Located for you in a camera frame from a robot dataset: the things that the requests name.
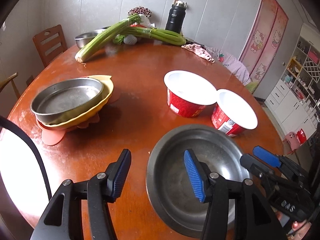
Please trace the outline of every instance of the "green vegetable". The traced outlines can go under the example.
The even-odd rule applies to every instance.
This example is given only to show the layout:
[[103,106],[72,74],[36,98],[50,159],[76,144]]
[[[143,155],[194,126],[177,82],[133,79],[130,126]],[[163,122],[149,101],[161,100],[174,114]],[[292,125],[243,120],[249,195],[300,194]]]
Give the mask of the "green vegetable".
[[121,32],[121,34],[125,36],[132,34],[136,37],[155,39],[177,46],[182,46],[186,44],[186,39],[181,34],[163,29],[127,27]]
[[111,41],[115,36],[125,30],[131,24],[141,21],[140,16],[137,14],[130,15],[128,18],[112,25],[104,32],[99,33],[92,41],[80,49],[75,59],[78,62],[85,62],[89,57],[101,49],[108,41]]
[[118,35],[113,39],[113,43],[120,45],[120,44],[123,42],[124,38],[125,38],[124,35],[118,34]]

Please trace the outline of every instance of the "black thermos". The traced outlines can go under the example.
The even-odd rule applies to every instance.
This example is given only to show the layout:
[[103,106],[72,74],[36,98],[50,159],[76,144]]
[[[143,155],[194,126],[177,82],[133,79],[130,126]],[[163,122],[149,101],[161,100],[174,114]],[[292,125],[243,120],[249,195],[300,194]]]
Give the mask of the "black thermos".
[[187,5],[185,2],[180,0],[174,2],[169,12],[167,25],[165,26],[166,30],[176,33],[181,32],[183,19],[186,15],[186,8]]

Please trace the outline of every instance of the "yellow plate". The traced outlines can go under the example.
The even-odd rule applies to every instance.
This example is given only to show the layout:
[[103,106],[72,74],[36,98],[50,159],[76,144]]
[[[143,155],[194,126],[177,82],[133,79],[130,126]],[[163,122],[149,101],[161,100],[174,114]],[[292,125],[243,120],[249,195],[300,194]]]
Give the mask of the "yellow plate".
[[54,128],[55,130],[65,130],[72,126],[81,124],[84,121],[87,121],[90,117],[93,117],[97,112],[101,110],[101,108],[108,102],[109,98],[111,97],[113,91],[113,82],[111,81],[111,76],[106,75],[93,75],[88,76],[90,78],[97,79],[103,83],[103,90],[102,90],[102,100],[95,105],[94,107],[90,108],[88,111],[78,115],[75,118],[72,118],[66,122],[62,122],[59,124],[43,124],[46,127]]

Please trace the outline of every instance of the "stainless steel bowl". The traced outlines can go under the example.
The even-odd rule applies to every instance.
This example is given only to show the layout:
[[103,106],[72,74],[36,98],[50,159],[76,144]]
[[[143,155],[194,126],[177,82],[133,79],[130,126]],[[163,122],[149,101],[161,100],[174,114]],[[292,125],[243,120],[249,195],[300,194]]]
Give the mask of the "stainless steel bowl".
[[[149,200],[158,216],[173,230],[200,238],[208,203],[200,203],[193,192],[184,151],[192,148],[199,161],[207,163],[225,179],[252,178],[240,165],[241,149],[213,127],[191,124],[166,133],[153,148],[147,166],[146,186]],[[233,227],[235,202],[229,200],[228,228]]]
[[66,122],[88,111],[102,99],[103,84],[93,78],[75,78],[41,91],[31,102],[31,111],[45,124]]
[[79,49],[83,48],[90,41],[92,41],[95,36],[97,36],[99,33],[102,33],[103,31],[105,31],[105,29],[99,29],[99,30],[95,30],[89,33],[83,33],[76,36],[75,40],[78,48]]

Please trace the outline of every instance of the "human hand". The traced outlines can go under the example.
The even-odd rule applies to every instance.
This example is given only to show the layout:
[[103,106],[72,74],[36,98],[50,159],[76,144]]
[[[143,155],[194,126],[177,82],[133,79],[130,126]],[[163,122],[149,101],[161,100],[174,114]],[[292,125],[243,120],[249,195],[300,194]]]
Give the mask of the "human hand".
[[[282,213],[277,211],[276,212],[276,217],[278,220],[280,220],[282,218]],[[301,240],[306,233],[308,232],[308,230],[311,227],[311,223],[307,222],[306,220],[304,220],[303,222],[294,222],[292,224],[292,230],[294,232],[297,232],[294,236],[291,235],[288,239],[292,239],[292,240]]]

